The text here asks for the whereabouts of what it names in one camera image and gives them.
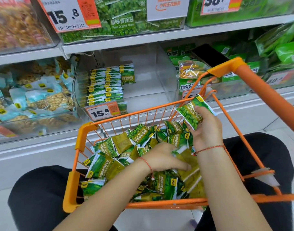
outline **garlic flavor peas packet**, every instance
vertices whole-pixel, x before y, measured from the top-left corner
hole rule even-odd
[[[198,124],[203,120],[203,117],[194,110],[195,106],[205,107],[214,116],[217,115],[217,113],[212,110],[212,108],[203,100],[203,98],[200,95],[197,95],[190,103],[176,109],[177,112],[179,112],[181,116],[184,117],[185,121],[192,127],[193,130],[196,130]]]

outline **floor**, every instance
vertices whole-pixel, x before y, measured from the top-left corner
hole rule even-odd
[[[294,133],[286,128],[267,133],[278,137],[285,143],[294,164]],[[10,191],[11,189],[0,191],[0,230],[16,231],[7,205]],[[125,210],[117,219],[115,226],[119,231],[159,230],[158,227],[163,231],[193,231],[201,216],[202,212],[199,210]]]

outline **shelf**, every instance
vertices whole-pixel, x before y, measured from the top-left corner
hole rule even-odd
[[[0,65],[63,56],[62,43],[48,49],[0,55]]]
[[[147,35],[129,36],[123,38],[114,38],[109,40],[101,40],[94,42],[79,43],[73,45],[64,45],[63,50],[65,54],[81,53],[94,50],[103,50],[117,47],[124,47],[130,45],[139,45],[152,42],[160,42],[166,40],[174,40],[180,38],[208,35],[214,33],[235,31],[241,29],[249,29],[254,27],[262,27],[269,25],[276,25],[294,21],[294,14],[281,15],[269,18],[260,18],[253,20],[246,20],[240,22],[230,22],[224,24],[216,24],[210,26],[189,28],[184,27],[183,30],[157,32]]]

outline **black pants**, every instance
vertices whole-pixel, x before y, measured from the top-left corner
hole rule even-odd
[[[276,171],[275,177],[282,193],[291,193],[294,168],[284,143],[264,133],[252,133],[245,137],[265,167]],[[242,175],[259,168],[239,137],[223,142]],[[70,171],[61,166],[41,167],[26,173],[15,183],[8,204],[19,231],[51,231],[67,217],[62,201]],[[254,178],[246,179],[245,186],[251,194],[275,194],[272,187]],[[293,230],[291,202],[264,203],[259,207],[273,231]],[[209,207],[195,230],[216,230]]]

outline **orange wire basket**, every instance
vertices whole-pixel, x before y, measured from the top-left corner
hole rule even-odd
[[[219,66],[209,69],[206,73],[202,74],[192,88],[189,90],[187,96],[183,100],[172,102],[169,104],[157,106],[154,108],[149,108],[141,110],[138,112],[113,117],[95,123],[89,122],[82,125],[78,132],[78,137],[76,139],[76,155],[74,158],[74,164],[72,172],[69,173],[66,192],[63,200],[63,209],[67,213],[73,212],[76,207],[80,206],[76,202],[77,191],[79,186],[80,175],[77,169],[77,164],[84,161],[88,158],[84,154],[85,148],[91,152],[88,146],[94,145],[95,142],[100,140],[105,140],[106,138],[117,135],[125,131],[127,128],[133,129],[139,123],[145,123],[145,125],[155,125],[157,124],[160,128],[164,126],[163,120],[175,120],[181,122],[183,117],[180,116],[175,110],[178,106],[182,106],[185,102],[191,101],[193,98],[188,98],[188,95],[191,93],[196,84],[200,81],[201,78],[207,74],[212,74],[216,77],[221,77],[224,74],[229,72],[234,72],[239,75],[239,77],[251,87],[257,95],[294,131],[294,107],[289,104],[283,97],[281,97],[275,90],[273,90],[268,84],[261,80],[256,74],[254,74],[246,63],[243,62],[241,58],[234,58],[228,62],[225,62]],[[207,97],[211,95],[218,106],[221,108],[227,119],[233,125],[237,134],[240,136],[241,140],[244,142],[245,146],[248,148],[250,154],[253,156],[260,168],[265,168],[261,160],[257,157],[256,153],[253,151],[249,143],[246,141],[245,137],[242,135],[236,124],[233,122],[229,114],[224,109],[223,105],[217,99],[215,90],[211,90],[206,94],[206,86],[211,80],[209,79],[203,88],[200,91],[202,97]],[[89,132],[95,132],[99,137],[94,143],[92,143],[88,138],[87,134]],[[274,174],[274,170],[265,170],[257,173],[252,173],[249,175],[241,175],[232,158],[230,157],[237,173],[239,174],[242,181],[258,177],[265,174]],[[254,194],[252,198],[257,203],[265,202],[280,202],[280,201],[292,201],[294,200],[294,194],[282,194],[279,187],[273,187],[275,195],[266,196],[264,194]],[[201,206],[207,206],[207,198],[193,198],[193,199],[180,199],[180,200],[164,200],[164,201],[151,201],[151,202],[138,202],[138,203],[129,203],[127,209],[198,209]]]

